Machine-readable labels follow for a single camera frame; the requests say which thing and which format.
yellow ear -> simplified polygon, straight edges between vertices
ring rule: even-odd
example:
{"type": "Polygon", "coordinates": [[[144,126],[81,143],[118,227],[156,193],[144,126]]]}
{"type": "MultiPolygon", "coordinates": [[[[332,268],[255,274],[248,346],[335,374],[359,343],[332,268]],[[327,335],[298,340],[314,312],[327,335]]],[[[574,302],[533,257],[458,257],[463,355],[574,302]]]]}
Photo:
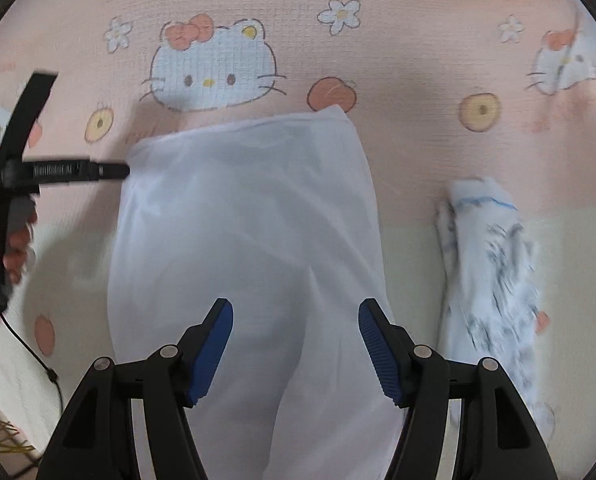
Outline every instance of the yellow ear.
{"type": "Polygon", "coordinates": [[[253,25],[248,25],[242,29],[242,33],[247,36],[250,40],[255,40],[258,35],[258,30],[253,25]]]}

folded garment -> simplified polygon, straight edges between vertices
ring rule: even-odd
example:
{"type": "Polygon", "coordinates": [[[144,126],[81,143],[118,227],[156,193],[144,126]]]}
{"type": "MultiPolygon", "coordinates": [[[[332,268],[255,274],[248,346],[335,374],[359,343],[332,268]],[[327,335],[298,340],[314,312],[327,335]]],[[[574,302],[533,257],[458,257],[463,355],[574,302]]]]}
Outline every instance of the folded garment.
{"type": "Polygon", "coordinates": [[[341,108],[146,140],[128,162],[108,287],[118,360],[177,341],[216,298],[233,304],[214,382],[188,412],[209,478],[383,478],[402,411],[358,306],[392,314],[374,188],[341,108]]]}
{"type": "MultiPolygon", "coordinates": [[[[438,211],[447,290],[440,353],[476,364],[495,357],[524,402],[536,400],[536,247],[511,197],[493,180],[457,180],[438,211]]],[[[459,410],[452,406],[452,419],[459,410]]]]}

white flower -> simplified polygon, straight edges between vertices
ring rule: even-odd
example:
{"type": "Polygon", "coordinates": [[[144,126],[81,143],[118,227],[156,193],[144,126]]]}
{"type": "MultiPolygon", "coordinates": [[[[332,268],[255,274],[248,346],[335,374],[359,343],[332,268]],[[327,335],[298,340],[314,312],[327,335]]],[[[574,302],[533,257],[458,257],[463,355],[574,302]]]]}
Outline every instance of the white flower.
{"type": "Polygon", "coordinates": [[[132,30],[132,24],[130,22],[123,23],[119,16],[109,22],[109,30],[105,33],[108,53],[114,53],[118,47],[127,48],[129,46],[127,34],[130,30],[132,30]]]}
{"type": "Polygon", "coordinates": [[[321,23],[331,23],[329,32],[332,36],[335,36],[340,33],[345,25],[350,28],[360,26],[360,20],[356,16],[358,10],[360,10],[360,2],[358,0],[349,0],[344,5],[338,0],[330,0],[329,10],[323,10],[318,15],[318,21],[321,23]]]}
{"type": "Polygon", "coordinates": [[[503,43],[507,43],[509,40],[514,40],[518,43],[520,41],[518,36],[524,30],[524,27],[515,17],[509,16],[505,23],[498,26],[498,30],[502,32],[500,41],[503,43]]]}

black cable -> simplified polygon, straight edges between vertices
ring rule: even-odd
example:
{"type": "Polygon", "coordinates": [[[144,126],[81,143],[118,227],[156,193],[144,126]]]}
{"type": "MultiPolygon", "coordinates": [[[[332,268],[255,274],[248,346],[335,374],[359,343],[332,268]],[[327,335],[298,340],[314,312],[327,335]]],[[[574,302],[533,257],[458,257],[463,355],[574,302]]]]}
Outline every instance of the black cable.
{"type": "MultiPolygon", "coordinates": [[[[44,371],[47,373],[47,377],[49,377],[49,380],[56,386],[56,390],[58,390],[58,400],[60,402],[60,416],[62,416],[62,414],[64,413],[64,399],[62,398],[62,390],[60,389],[60,384],[58,384],[58,374],[54,371],[53,368],[50,368],[49,366],[44,364],[42,359],[40,357],[38,357],[36,352],[34,352],[29,347],[29,345],[22,340],[22,338],[16,333],[16,331],[7,322],[4,314],[0,314],[0,318],[2,319],[2,322],[5,324],[5,326],[9,329],[9,331],[13,334],[13,336],[16,339],[18,339],[18,341],[20,341],[21,345],[24,346],[31,355],[33,355],[34,359],[36,359],[36,361],[38,361],[38,363],[40,363],[41,367],[43,367],[44,371]]],[[[27,474],[33,468],[38,467],[38,465],[40,464],[40,461],[42,459],[43,459],[43,455],[38,457],[36,460],[33,460],[29,465],[25,466],[17,473],[14,473],[13,475],[11,475],[11,478],[13,480],[16,480],[18,478],[23,477],[25,474],[27,474]]]]}

silver screw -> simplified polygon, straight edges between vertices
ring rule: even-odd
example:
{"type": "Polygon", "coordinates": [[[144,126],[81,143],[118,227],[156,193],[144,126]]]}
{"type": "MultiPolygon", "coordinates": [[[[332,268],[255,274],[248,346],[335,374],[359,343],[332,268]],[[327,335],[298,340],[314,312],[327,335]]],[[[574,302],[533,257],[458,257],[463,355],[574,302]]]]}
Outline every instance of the silver screw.
{"type": "Polygon", "coordinates": [[[177,353],[178,347],[175,345],[163,346],[160,349],[160,356],[164,357],[165,359],[171,359],[172,357],[175,357],[177,353]]]}
{"type": "Polygon", "coordinates": [[[495,372],[498,370],[498,361],[492,359],[491,357],[487,357],[486,359],[482,360],[482,367],[485,370],[489,370],[490,372],[495,372]]]}
{"type": "Polygon", "coordinates": [[[98,359],[96,359],[94,361],[94,368],[96,370],[98,370],[99,372],[101,372],[102,370],[107,370],[107,368],[109,368],[110,364],[111,364],[111,361],[109,360],[108,357],[99,357],[98,359]]]}
{"type": "Polygon", "coordinates": [[[431,357],[431,348],[425,345],[414,346],[414,354],[421,359],[427,359],[431,357]]]}

